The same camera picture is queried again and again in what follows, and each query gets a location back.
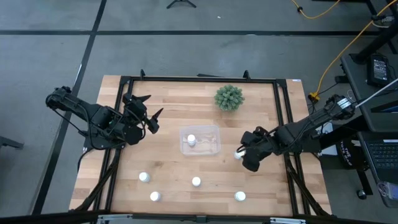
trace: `gray carpet floor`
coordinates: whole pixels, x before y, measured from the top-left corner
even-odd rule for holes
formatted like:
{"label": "gray carpet floor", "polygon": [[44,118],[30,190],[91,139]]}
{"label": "gray carpet floor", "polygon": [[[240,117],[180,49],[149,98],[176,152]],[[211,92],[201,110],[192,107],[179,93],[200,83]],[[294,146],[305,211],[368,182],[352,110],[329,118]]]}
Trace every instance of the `gray carpet floor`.
{"label": "gray carpet floor", "polygon": [[[361,30],[370,13],[365,4],[343,2],[317,20],[306,20],[289,0],[192,0],[166,10],[166,0],[108,0],[99,30]],[[308,15],[331,2],[297,0]],[[101,0],[2,0],[0,30],[91,30]],[[373,1],[380,10],[384,1]],[[0,217],[26,215],[32,208],[60,118],[44,99],[59,86],[73,86],[87,35],[0,35],[0,135],[24,142],[24,149],[0,150]],[[251,35],[102,35],[97,36],[79,97],[95,102],[103,75],[195,76],[197,73],[254,78],[296,78],[305,93],[314,91],[329,63],[353,37]],[[348,52],[358,52],[373,37],[362,37]],[[384,53],[391,51],[384,46]],[[322,89],[342,75],[332,66]],[[333,93],[347,95],[348,84]],[[76,117],[72,121],[84,129]],[[45,201],[44,213],[66,212],[76,179],[83,139],[69,128]],[[333,214],[341,218],[398,223],[398,210],[385,207],[371,174],[375,195],[355,195],[359,179],[350,170],[324,170]],[[136,221],[179,223],[178,221]]]}

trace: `keyboard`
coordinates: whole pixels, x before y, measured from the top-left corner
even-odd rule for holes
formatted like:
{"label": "keyboard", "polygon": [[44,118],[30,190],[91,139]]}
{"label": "keyboard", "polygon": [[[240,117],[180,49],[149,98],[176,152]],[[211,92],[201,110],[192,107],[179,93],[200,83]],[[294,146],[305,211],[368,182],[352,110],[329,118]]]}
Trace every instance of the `keyboard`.
{"label": "keyboard", "polygon": [[366,142],[377,169],[398,169],[398,143]]}

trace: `clear plastic container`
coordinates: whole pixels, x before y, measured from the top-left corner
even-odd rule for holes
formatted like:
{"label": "clear plastic container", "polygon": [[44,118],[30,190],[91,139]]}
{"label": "clear plastic container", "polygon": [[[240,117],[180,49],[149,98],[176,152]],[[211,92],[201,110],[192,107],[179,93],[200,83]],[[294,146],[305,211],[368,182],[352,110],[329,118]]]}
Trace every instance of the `clear plastic container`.
{"label": "clear plastic container", "polygon": [[[188,136],[193,134],[196,143],[190,146]],[[221,150],[220,129],[215,125],[188,126],[180,129],[180,150],[186,156],[209,156]]]}

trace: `wooden table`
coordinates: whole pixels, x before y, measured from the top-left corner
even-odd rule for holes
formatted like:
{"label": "wooden table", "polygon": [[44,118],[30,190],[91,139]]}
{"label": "wooden table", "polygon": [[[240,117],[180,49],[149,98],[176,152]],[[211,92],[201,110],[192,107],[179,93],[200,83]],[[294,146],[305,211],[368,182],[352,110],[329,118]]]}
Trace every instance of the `wooden table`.
{"label": "wooden table", "polygon": [[[120,76],[104,76],[97,103],[114,106]],[[246,98],[235,112],[221,111],[214,104],[216,90],[225,83],[207,82],[134,82],[133,94],[152,95],[145,102],[148,114],[164,108],[159,117],[158,133],[148,133],[139,144],[126,147],[121,154],[113,195],[112,212],[291,216],[292,209],[283,156],[265,158],[258,172],[245,169],[233,157],[245,131],[256,126],[268,130],[278,125],[271,84],[234,83]],[[308,115],[300,80],[287,80],[287,89],[295,121]],[[284,102],[284,121],[287,122]],[[220,128],[221,152],[215,156],[184,156],[180,152],[179,130],[182,126],[217,125]],[[96,185],[104,151],[92,151],[83,158],[72,195],[70,208],[76,208]],[[319,161],[311,154],[301,155],[305,183],[327,212],[330,205]],[[151,175],[149,183],[138,180],[140,172]],[[200,177],[200,187],[192,178]],[[107,193],[103,190],[101,208]],[[149,195],[158,191],[160,202]],[[234,193],[243,191],[246,200],[237,202]],[[296,187],[299,211],[302,200]]]}

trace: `desk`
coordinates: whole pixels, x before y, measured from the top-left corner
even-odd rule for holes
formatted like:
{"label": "desk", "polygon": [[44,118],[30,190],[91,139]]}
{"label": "desk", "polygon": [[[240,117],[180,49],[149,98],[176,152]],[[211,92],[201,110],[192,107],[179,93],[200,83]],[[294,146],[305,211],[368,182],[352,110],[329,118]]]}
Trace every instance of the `desk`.
{"label": "desk", "polygon": [[[104,76],[97,103],[114,106],[120,76]],[[292,115],[298,121],[308,115],[301,81],[286,80]],[[159,131],[147,132],[139,144],[122,150],[111,206],[112,212],[207,214],[245,216],[291,216],[287,176],[283,156],[271,155],[261,162],[258,172],[246,170],[233,157],[245,131],[261,125],[278,125],[275,97],[271,84],[233,83],[243,89],[246,98],[235,112],[222,112],[213,102],[216,90],[226,83],[134,81],[134,95],[152,95],[145,102],[148,115],[164,108]],[[284,121],[287,115],[282,107]],[[181,126],[215,124],[220,127],[221,152],[215,156],[184,156],[180,152]],[[104,151],[87,154],[80,166],[70,208],[76,208],[98,181]],[[301,155],[306,185],[323,209],[331,212],[322,169],[311,154]],[[152,177],[149,183],[138,180],[140,172]],[[199,188],[191,184],[194,176],[202,180]],[[246,193],[237,202],[234,193]],[[152,202],[153,191],[162,194],[161,202]],[[104,208],[107,186],[100,208]],[[302,200],[296,188],[299,211]]]}
{"label": "desk", "polygon": [[[386,57],[389,59],[389,65],[393,66],[395,71],[398,71],[398,55],[388,54]],[[366,84],[366,64],[359,65],[355,63],[351,57],[351,55],[345,55],[341,58],[341,62],[343,64],[343,70],[348,77],[349,83],[353,89],[354,95],[357,100],[366,99],[371,96],[373,93],[377,92],[379,88],[374,86],[369,86]],[[398,98],[398,92],[393,92],[388,94],[388,97],[375,97],[369,100],[364,105],[360,106],[362,116],[358,117],[353,121],[355,124],[362,123],[364,125],[357,127],[360,131],[372,131],[373,134],[376,133],[390,133],[397,129],[397,121],[398,114],[389,114],[386,116],[383,113],[371,113],[371,108],[379,105],[383,105],[384,103],[389,103],[393,99]],[[364,138],[366,135],[364,133],[357,133],[359,140],[361,141],[361,145],[364,146]],[[376,183],[380,182],[377,177],[376,170],[374,168],[374,164],[372,163],[371,156],[366,147],[363,147],[364,154],[366,159],[368,160],[369,166],[371,168],[374,180]],[[381,197],[384,204],[387,207],[398,207],[398,201],[390,200],[386,197]]]}

